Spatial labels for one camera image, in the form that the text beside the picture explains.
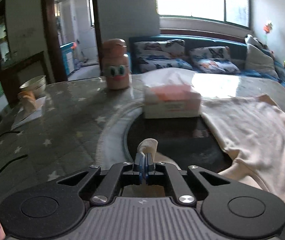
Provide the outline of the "right butterfly pillow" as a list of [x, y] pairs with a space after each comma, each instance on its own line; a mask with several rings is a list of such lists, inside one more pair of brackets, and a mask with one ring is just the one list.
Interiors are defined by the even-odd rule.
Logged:
[[201, 47], [189, 51], [194, 67], [207, 74], [239, 74], [239, 68], [232, 63], [227, 46]]

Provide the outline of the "colourful pinwheel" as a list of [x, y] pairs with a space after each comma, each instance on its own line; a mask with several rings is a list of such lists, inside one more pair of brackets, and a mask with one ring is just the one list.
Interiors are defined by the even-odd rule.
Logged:
[[263, 28], [265, 34], [269, 34], [272, 31], [272, 29], [273, 29], [272, 23], [268, 23], [268, 24], [264, 25], [264, 28]]

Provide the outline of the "butterfly pillow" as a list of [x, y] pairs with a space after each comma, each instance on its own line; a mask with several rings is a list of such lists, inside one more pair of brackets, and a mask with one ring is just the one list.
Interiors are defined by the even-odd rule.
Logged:
[[185, 55], [185, 41], [141, 41], [134, 43], [136, 64], [141, 73], [163, 68], [193, 70]]
[[239, 68], [232, 63], [227, 46], [201, 47], [189, 51], [194, 67], [207, 74], [239, 74]]

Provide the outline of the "black round induction cooktop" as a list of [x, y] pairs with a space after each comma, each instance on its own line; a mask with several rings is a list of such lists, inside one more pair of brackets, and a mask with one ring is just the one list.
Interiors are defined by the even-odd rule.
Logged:
[[123, 136], [127, 153], [134, 157], [138, 145], [148, 138], [156, 139], [158, 152], [183, 170], [196, 165], [219, 173], [232, 164], [201, 117], [146, 119], [141, 114], [127, 126]]

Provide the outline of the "grey cushion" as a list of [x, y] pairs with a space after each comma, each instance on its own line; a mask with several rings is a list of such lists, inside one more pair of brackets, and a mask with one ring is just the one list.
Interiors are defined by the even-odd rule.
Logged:
[[268, 74], [276, 79], [279, 78], [275, 71], [274, 60], [252, 44], [247, 45], [245, 70], [254, 70], [262, 74]]

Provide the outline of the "white paper sheet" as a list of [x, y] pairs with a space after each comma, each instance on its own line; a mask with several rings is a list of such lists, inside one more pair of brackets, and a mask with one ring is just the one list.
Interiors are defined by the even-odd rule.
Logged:
[[45, 100], [46, 100], [45, 96], [36, 99], [37, 109], [32, 113], [27, 113], [21, 106], [21, 108], [19, 109], [15, 117], [14, 123], [11, 126], [11, 130], [14, 130], [28, 122], [31, 122], [33, 120], [40, 118], [43, 115]]

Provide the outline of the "cream white garment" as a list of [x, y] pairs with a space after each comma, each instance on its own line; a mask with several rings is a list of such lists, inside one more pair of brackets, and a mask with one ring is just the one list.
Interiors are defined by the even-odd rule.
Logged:
[[200, 114], [232, 160], [219, 174], [285, 203], [285, 112], [267, 95], [204, 100]]

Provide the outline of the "pink white tissue pack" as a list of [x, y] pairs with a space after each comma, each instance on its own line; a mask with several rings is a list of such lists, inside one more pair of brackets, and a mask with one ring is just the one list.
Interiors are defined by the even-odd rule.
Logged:
[[200, 115], [202, 96], [191, 85], [144, 87], [147, 119], [194, 118]]

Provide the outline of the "dark wooden cabinet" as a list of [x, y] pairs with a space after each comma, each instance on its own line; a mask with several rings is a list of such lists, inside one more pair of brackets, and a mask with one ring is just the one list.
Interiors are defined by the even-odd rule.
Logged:
[[50, 83], [44, 52], [18, 57], [17, 52], [10, 49], [6, 25], [6, 0], [2, 0], [0, 2], [0, 86], [11, 108], [18, 104], [20, 86], [39, 75], [43, 75], [45, 81]]

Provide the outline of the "pink cartoon face bottle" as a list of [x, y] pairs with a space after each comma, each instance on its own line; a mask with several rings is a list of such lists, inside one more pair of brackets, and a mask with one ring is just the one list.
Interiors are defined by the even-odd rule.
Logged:
[[107, 40], [103, 42], [102, 49], [102, 70], [107, 87], [111, 90], [128, 88], [130, 71], [125, 40], [119, 38]]

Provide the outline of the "white ceramic bowl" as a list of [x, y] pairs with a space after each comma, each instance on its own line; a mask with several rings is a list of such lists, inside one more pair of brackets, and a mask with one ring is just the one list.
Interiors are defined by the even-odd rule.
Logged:
[[36, 76], [23, 83], [19, 88], [21, 91], [32, 91], [34, 96], [38, 98], [45, 93], [46, 76]]

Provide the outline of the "blue white storage cart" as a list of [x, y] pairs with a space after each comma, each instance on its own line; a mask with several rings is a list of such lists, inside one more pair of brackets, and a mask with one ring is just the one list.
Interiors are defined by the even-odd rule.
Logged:
[[73, 42], [60, 46], [64, 69], [67, 76], [69, 76], [75, 70], [73, 47]]

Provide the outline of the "teal sofa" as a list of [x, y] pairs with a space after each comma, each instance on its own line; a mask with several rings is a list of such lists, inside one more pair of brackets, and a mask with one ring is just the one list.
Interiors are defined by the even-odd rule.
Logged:
[[285, 87], [285, 65], [252, 35], [243, 43], [197, 36], [142, 36], [129, 38], [133, 74], [162, 68], [197, 73], [229, 74], [271, 79]]

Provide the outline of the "left butterfly pillow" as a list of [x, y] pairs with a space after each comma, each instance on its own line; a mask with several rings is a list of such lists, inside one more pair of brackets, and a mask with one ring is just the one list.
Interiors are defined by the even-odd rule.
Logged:
[[136, 64], [141, 73], [163, 68], [193, 70], [185, 55], [185, 41], [141, 41], [134, 43]]

